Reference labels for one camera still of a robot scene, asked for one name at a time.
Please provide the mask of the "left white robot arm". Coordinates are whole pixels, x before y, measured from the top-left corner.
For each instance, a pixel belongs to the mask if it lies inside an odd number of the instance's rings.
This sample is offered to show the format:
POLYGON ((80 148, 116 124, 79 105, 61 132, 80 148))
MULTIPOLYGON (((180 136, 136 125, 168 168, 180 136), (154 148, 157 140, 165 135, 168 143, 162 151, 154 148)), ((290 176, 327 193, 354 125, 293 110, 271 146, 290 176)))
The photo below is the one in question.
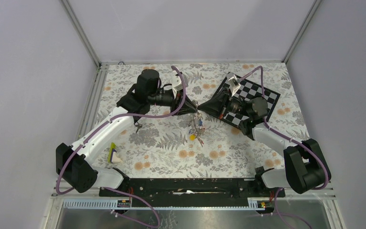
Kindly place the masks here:
POLYGON ((110 188, 117 196, 128 192, 129 184, 117 169, 94 167, 99 154, 122 131, 137 124, 140 118, 155 119, 196 113, 197 109, 186 94, 187 78, 175 66, 171 83, 162 85, 159 72, 144 69, 135 84, 100 124, 71 145, 61 143, 56 148, 56 192, 64 195, 72 190, 84 193, 92 187, 110 188), (152 105, 166 106, 170 113, 155 116, 148 112, 152 105))

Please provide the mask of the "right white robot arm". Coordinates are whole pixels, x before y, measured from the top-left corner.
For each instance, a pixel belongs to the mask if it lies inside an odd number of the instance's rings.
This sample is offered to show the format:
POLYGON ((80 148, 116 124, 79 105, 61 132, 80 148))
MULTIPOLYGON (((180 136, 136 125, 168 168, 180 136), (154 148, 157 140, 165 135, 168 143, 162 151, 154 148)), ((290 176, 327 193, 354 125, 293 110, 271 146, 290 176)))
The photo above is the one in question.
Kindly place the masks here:
POLYGON ((272 128, 266 120, 268 102, 262 96, 243 100, 231 95, 226 88, 198 106, 213 117, 223 118, 226 112, 245 116, 239 128, 243 135, 271 148, 284 158, 283 169, 269 169, 256 174, 256 194, 265 197, 273 188, 291 188, 298 194, 327 186, 330 171, 317 141, 296 140, 272 128))

